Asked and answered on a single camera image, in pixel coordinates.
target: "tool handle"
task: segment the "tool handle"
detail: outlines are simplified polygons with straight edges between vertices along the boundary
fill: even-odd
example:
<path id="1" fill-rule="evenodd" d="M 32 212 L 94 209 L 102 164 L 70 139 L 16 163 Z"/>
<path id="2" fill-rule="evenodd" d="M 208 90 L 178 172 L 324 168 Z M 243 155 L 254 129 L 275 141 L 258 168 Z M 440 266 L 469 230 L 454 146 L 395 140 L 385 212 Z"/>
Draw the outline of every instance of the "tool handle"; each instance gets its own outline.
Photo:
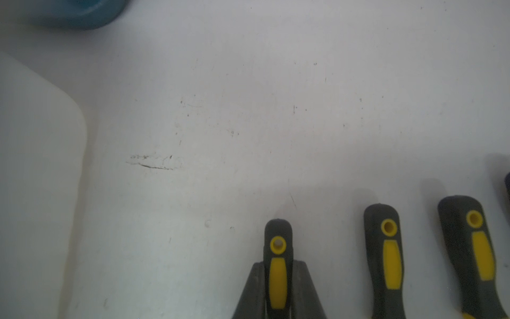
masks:
<path id="1" fill-rule="evenodd" d="M 307 264 L 300 260 L 292 266 L 291 314 L 292 319 L 326 319 Z"/>
<path id="2" fill-rule="evenodd" d="M 264 263 L 256 262 L 251 267 L 232 319 L 265 319 L 265 293 Z"/>
<path id="3" fill-rule="evenodd" d="M 450 196 L 439 202 L 438 212 L 464 318 L 507 318 L 496 292 L 496 260 L 481 204 L 469 196 Z"/>
<path id="4" fill-rule="evenodd" d="M 506 193 L 508 194 L 508 199 L 510 199 L 510 173 L 505 176 L 505 186 Z"/>
<path id="5" fill-rule="evenodd" d="M 292 227 L 284 219 L 273 219 L 264 232 L 266 310 L 269 319 L 288 319 L 292 295 Z"/>
<path id="6" fill-rule="evenodd" d="M 398 213 L 389 205 L 371 205 L 365 210 L 364 222 L 368 268 L 374 289 L 372 318 L 405 319 L 404 261 Z"/>

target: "blue container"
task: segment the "blue container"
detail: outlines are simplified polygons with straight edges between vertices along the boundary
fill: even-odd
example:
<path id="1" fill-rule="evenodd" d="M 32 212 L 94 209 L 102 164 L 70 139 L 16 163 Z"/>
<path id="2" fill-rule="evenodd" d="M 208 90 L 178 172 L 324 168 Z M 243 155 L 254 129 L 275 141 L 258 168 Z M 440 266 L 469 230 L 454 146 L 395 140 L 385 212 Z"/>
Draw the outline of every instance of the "blue container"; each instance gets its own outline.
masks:
<path id="1" fill-rule="evenodd" d="M 18 20 L 40 26 L 89 30 L 113 21 L 128 0 L 18 0 Z"/>

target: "white table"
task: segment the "white table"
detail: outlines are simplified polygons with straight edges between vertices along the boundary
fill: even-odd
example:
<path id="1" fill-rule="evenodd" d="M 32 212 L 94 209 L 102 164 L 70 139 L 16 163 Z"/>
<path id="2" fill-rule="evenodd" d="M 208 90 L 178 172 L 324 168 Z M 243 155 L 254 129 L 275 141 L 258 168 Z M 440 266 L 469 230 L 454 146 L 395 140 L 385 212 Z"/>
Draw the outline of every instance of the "white table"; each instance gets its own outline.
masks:
<path id="1" fill-rule="evenodd" d="M 3 31 L 88 122 L 62 314 L 229 318 L 279 217 L 328 317 L 369 318 L 362 217 L 382 202 L 407 316 L 461 318 L 448 194 L 483 204 L 510 312 L 509 16 L 504 0 L 139 0 L 91 32 Z"/>

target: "white surface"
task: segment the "white surface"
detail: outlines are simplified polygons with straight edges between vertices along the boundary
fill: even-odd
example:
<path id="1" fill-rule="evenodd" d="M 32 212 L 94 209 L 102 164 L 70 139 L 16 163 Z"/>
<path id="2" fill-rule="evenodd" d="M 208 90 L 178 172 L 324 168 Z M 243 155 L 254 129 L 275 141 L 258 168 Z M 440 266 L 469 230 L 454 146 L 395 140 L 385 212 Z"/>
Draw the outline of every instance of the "white surface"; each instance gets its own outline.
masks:
<path id="1" fill-rule="evenodd" d="M 87 128 L 64 92 L 0 52 L 0 309 L 53 319 Z"/>
<path id="2" fill-rule="evenodd" d="M 382 202 L 400 213 L 408 316 L 459 318 L 435 211 L 447 194 L 484 205 L 510 311 L 493 187 L 510 171 L 509 14 L 507 1 L 140 0 L 92 32 L 4 32 L 88 120 L 67 317 L 230 317 L 265 223 L 283 217 L 328 317 L 367 318 L 362 214 Z"/>

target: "dark mark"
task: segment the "dark mark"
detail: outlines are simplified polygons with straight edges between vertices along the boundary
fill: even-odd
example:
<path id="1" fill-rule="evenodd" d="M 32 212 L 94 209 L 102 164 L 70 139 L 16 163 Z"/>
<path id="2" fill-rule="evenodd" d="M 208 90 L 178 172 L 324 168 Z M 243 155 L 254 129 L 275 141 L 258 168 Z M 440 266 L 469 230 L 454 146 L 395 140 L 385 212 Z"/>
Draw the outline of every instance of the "dark mark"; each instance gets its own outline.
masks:
<path id="1" fill-rule="evenodd" d="M 149 165 L 145 165 L 145 164 L 142 164 L 142 163 L 129 163 L 129 162 L 126 162 L 126 163 L 127 163 L 127 164 L 130 164 L 130 165 L 140 165 L 140 166 L 147 167 L 147 168 L 164 169 L 164 170 L 173 170 L 173 168 L 168 168 L 168 167 L 157 167 L 157 166 L 149 166 Z"/>
<path id="2" fill-rule="evenodd" d="M 150 156 L 150 155 L 131 155 L 131 158 L 132 159 L 135 159 L 135 158 L 147 159 L 147 158 L 152 158 L 152 156 Z"/>
<path id="3" fill-rule="evenodd" d="M 289 195 L 290 195 L 290 198 L 292 199 L 292 204 L 294 204 L 294 207 L 297 210 L 296 202 L 294 201 L 294 198 L 292 197 L 292 194 L 289 193 Z"/>

